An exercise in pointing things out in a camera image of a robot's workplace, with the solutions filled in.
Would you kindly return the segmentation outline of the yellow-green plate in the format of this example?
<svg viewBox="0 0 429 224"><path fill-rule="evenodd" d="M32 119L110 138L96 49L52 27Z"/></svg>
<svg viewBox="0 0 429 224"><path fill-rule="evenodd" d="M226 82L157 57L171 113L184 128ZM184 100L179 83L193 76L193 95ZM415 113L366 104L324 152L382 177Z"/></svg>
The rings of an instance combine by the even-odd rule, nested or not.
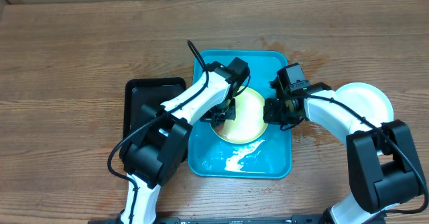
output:
<svg viewBox="0 0 429 224"><path fill-rule="evenodd" d="M257 91L246 88L235 97L236 118L210 126L226 142L232 144L252 142L267 129L267 124L263 121L264 103L265 99Z"/></svg>

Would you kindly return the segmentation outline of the light blue plate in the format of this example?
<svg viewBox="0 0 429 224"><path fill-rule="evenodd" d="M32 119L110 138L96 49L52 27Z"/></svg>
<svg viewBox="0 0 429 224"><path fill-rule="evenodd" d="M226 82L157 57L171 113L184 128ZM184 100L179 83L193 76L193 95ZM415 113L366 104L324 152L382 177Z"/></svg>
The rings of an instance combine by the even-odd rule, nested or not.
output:
<svg viewBox="0 0 429 224"><path fill-rule="evenodd" d="M373 85L353 82L336 91L336 100L350 107L375 127L393 121L393 107L387 96Z"/></svg>

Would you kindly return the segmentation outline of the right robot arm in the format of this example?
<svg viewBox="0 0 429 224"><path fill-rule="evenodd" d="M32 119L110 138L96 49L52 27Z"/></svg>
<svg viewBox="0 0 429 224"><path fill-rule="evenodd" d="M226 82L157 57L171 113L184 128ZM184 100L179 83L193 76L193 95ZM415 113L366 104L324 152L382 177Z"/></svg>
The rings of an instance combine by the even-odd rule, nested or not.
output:
<svg viewBox="0 0 429 224"><path fill-rule="evenodd" d="M319 223L384 223L389 213L411 215L428 207L428 187L410 128L393 118L387 96L375 86L349 83L332 90L320 82L282 89L272 83L263 120L287 131L317 123L347 149L350 194L327 208Z"/></svg>

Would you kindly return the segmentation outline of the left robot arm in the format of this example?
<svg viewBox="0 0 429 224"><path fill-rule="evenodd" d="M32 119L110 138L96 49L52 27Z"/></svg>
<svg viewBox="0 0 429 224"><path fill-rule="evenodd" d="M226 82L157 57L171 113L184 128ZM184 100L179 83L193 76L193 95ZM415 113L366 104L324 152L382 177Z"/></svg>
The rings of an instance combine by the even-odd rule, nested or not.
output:
<svg viewBox="0 0 429 224"><path fill-rule="evenodd" d="M235 97L250 69L247 63L220 62L203 68L190 88L182 78L131 80L125 87L123 139L112 153L128 181L127 202L116 223L154 223L160 189L188 154L197 121L214 127L236 118Z"/></svg>

